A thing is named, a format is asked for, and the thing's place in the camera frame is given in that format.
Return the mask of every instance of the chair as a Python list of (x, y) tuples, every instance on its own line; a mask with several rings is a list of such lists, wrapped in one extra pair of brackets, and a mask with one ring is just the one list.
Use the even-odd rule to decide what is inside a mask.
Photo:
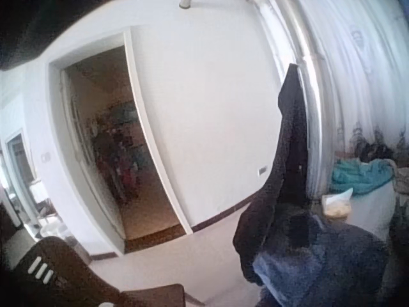
[(120, 292), (99, 278), (63, 240), (46, 237), (33, 246), (13, 270), (18, 286), (34, 306), (181, 307), (202, 302), (182, 285)]

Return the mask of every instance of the white tile floor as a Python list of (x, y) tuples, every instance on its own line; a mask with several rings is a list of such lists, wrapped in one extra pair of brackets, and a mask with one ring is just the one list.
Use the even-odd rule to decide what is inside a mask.
[(259, 288), (243, 278), (232, 245), (243, 210), (193, 235), (121, 258), (92, 262), (90, 267), (120, 290), (181, 283), (207, 306), (252, 307)]

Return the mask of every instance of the chair seat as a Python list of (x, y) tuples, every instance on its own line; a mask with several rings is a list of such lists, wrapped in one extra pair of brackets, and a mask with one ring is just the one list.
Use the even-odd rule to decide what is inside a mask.
[(164, 287), (124, 291), (121, 293), (123, 307), (185, 307), (185, 290), (182, 285), (175, 284)]

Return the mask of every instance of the teal cloth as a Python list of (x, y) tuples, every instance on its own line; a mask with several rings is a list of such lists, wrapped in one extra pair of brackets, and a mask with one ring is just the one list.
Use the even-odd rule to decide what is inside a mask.
[(385, 160), (361, 163), (359, 159), (338, 161), (334, 167), (330, 190), (342, 193), (353, 188), (354, 195), (363, 195), (392, 180), (394, 170)]

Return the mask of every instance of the hanging black clothing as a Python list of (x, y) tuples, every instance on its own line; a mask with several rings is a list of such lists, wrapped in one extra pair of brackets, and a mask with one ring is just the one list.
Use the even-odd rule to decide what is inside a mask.
[(252, 263), (272, 224), (275, 204), (292, 203), (304, 207), (307, 203), (307, 118), (295, 64), (288, 68), (278, 103), (282, 120), (272, 170), (255, 199), (240, 216), (233, 239), (245, 278), (259, 285), (262, 282)]

